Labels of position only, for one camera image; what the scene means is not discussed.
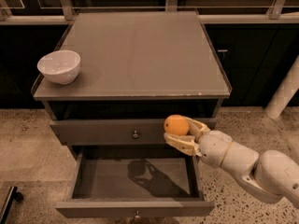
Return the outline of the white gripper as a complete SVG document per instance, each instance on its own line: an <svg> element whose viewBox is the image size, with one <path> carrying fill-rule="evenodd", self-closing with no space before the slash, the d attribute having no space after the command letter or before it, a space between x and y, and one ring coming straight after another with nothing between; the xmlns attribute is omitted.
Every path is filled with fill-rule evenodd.
<svg viewBox="0 0 299 224"><path fill-rule="evenodd" d="M164 134L165 142L188 156L201 157L201 161L213 168L220 168L224 154L233 138L220 131L210 131L207 125L186 117L189 123L188 135Z"/></svg>

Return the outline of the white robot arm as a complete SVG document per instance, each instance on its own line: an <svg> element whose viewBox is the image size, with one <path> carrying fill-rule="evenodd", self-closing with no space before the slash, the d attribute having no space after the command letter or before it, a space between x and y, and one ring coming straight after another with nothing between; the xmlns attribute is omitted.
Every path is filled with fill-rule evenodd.
<svg viewBox="0 0 299 224"><path fill-rule="evenodd" d="M260 154L226 133L181 115L166 118L164 140L178 151L222 169L259 201L277 203L285 198L299 208L299 165L284 153L267 150Z"/></svg>

